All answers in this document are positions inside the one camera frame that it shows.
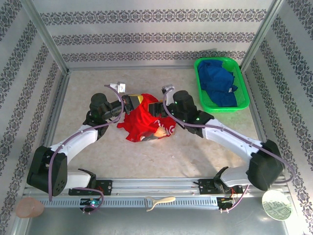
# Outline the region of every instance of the green basket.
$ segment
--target green basket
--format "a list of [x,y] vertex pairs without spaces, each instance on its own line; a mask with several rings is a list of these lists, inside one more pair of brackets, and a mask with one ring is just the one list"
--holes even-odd
[[[202,60],[221,60],[223,61],[222,67],[229,72],[234,73],[234,85],[238,87],[238,89],[234,92],[236,100],[237,100],[237,107],[219,107],[216,103],[210,99],[206,91],[201,90],[200,87],[200,80],[198,74],[198,65]],[[246,85],[243,79],[243,76],[240,72],[238,63],[231,58],[227,57],[206,57],[201,58],[195,61],[194,64],[196,76],[197,76],[197,84],[199,89],[199,96],[200,96],[200,103],[203,107],[203,110],[208,113],[231,113],[237,110],[245,109],[249,106],[250,99],[248,92],[246,90]]]

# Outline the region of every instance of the red garment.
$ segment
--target red garment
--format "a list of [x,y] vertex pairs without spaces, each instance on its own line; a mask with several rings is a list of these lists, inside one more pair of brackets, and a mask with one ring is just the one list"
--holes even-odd
[[175,130],[175,121],[170,117],[152,116],[148,112],[148,105],[158,102],[158,99],[150,94],[141,95],[143,96],[141,104],[131,111],[129,115],[125,114],[124,122],[119,123],[117,128],[124,128],[128,131],[129,135],[126,139],[132,142],[139,142],[140,137],[154,134],[159,126],[166,129],[166,136],[170,136]]

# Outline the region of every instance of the purple cable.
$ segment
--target purple cable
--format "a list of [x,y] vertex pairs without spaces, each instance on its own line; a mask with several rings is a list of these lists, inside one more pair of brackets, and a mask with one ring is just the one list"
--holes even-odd
[[122,96],[115,90],[113,89],[112,87],[110,87],[109,85],[104,85],[105,87],[108,87],[110,88],[111,90],[113,90],[118,99],[121,101],[121,106],[122,106],[122,109],[121,109],[121,113],[116,117],[116,119],[114,119],[113,121],[110,121],[106,124],[102,124],[102,125],[98,125],[98,126],[94,126],[94,127],[90,127],[90,128],[87,128],[85,130],[83,130],[82,132],[77,132],[75,133],[74,135],[68,137],[58,148],[57,150],[55,150],[55,152],[53,153],[52,157],[51,157],[51,160],[50,160],[50,163],[49,163],[49,172],[48,172],[48,194],[49,194],[49,201],[52,201],[52,182],[51,182],[51,178],[52,178],[52,165],[53,165],[53,161],[54,161],[54,158],[55,156],[57,155],[57,153],[62,149],[63,145],[67,144],[71,139],[73,139],[74,137],[82,134],[83,132],[86,132],[86,131],[90,131],[90,130],[93,130],[93,129],[96,129],[96,128],[100,128],[100,127],[104,127],[104,126],[108,126],[112,123],[115,123],[117,121],[119,121],[119,119],[121,118],[122,114],[123,114],[123,111],[124,111],[124,102],[123,102],[123,99],[122,99]]
[[249,141],[247,141],[245,138],[237,135],[236,133],[232,132],[231,130],[228,130],[228,129],[223,129],[222,127],[220,126],[215,126],[215,125],[199,125],[199,124],[190,124],[190,123],[185,123],[181,120],[179,120],[178,118],[174,117],[167,109],[166,107],[166,95],[171,91],[173,90],[173,88],[170,88],[168,89],[165,93],[164,93],[164,97],[163,97],[163,106],[164,106],[164,109],[165,109],[165,112],[167,113],[168,116],[170,116],[174,121],[178,122],[179,124],[181,124],[182,126],[190,126],[190,127],[197,127],[197,128],[205,128],[205,127],[209,127],[209,128],[215,128],[215,129],[218,129],[218,130],[222,130],[222,131],[225,131],[225,132],[228,132],[229,134],[231,134],[232,136],[240,139],[241,141],[261,150],[262,152],[272,156],[273,158],[277,159],[278,161],[282,162],[284,165],[286,165],[289,169],[290,169],[290,172],[291,172],[291,177],[287,180],[283,180],[283,181],[279,181],[279,182],[275,182],[277,184],[282,184],[282,183],[287,183],[287,182],[290,182],[293,178],[296,177],[296,174],[295,174],[295,171],[294,169],[292,168],[292,166],[287,163],[284,159],[278,157],[276,154],[273,154],[271,152],[269,152],[268,150],[260,147],[260,146],[257,146],[256,144],[254,143],[251,143]]
[[101,207],[101,205],[103,204],[103,201],[104,201],[104,195],[103,195],[103,193],[102,193],[101,191],[96,190],[96,189],[92,189],[92,188],[74,188],[74,189],[78,189],[78,190],[88,190],[88,191],[95,191],[95,192],[100,193],[100,197],[99,197],[99,199],[101,199],[101,203],[100,203],[100,204],[99,204],[96,208],[95,208],[95,207],[93,207],[93,206],[85,206],[85,207],[83,208],[83,213],[85,213],[85,209],[87,209],[87,208],[93,208],[93,210],[92,210],[92,211],[88,212],[89,214],[94,213],[94,212],[96,212],[97,210],[99,210],[99,209],[100,209],[100,207]]
[[239,198],[238,202],[236,202],[231,208],[226,209],[226,210],[221,210],[221,212],[228,212],[231,211],[232,209],[234,209],[242,200],[242,198],[244,197],[244,195],[246,194],[247,190],[249,188],[249,185],[246,186],[244,193],[241,195],[241,197]]

